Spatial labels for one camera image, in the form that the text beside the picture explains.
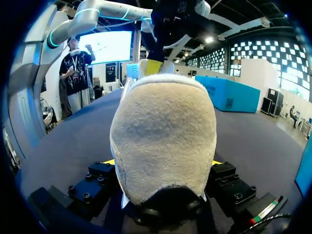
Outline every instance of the beige plush toy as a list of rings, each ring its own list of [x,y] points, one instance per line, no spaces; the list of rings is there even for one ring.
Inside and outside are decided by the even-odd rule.
[[[133,204],[178,186],[201,196],[215,154],[213,104],[187,77],[143,78],[120,103],[110,141],[120,186]]]

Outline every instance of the large screen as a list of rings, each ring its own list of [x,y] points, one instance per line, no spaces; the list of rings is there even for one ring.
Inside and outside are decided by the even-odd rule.
[[[96,56],[91,64],[129,61],[132,32],[116,31],[93,33],[80,37],[79,48],[88,52],[86,45],[90,44]]]

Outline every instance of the yellow part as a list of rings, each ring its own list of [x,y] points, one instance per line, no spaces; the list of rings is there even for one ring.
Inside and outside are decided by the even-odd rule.
[[[149,76],[153,74],[158,74],[161,65],[162,65],[162,62],[148,59],[145,75]]]
[[[112,165],[115,165],[115,160],[112,159],[112,160],[109,160],[109,161],[106,161],[106,162],[102,162],[102,163],[110,163]],[[222,162],[213,161],[213,165],[215,165],[215,164],[222,164]]]

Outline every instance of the checkered window pattern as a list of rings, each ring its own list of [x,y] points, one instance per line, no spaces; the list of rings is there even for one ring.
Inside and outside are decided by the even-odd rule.
[[[309,100],[310,70],[305,48],[286,41],[255,40],[234,44],[230,49],[230,75],[240,76],[241,59],[265,59],[278,71],[279,87]]]
[[[199,57],[199,67],[219,73],[224,73],[224,54],[224,48],[221,48],[209,55]]]
[[[187,67],[197,67],[198,66],[197,58],[188,60],[186,62],[186,66]]]

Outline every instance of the person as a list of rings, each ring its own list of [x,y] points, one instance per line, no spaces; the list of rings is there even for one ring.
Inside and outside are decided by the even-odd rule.
[[[293,114],[294,106],[289,111],[291,118],[294,120],[293,127],[296,128],[297,117]]]
[[[69,54],[62,60],[59,75],[65,82],[71,112],[75,113],[90,103],[86,64],[96,60],[91,45],[86,45],[90,52],[78,48],[76,38],[68,39]]]

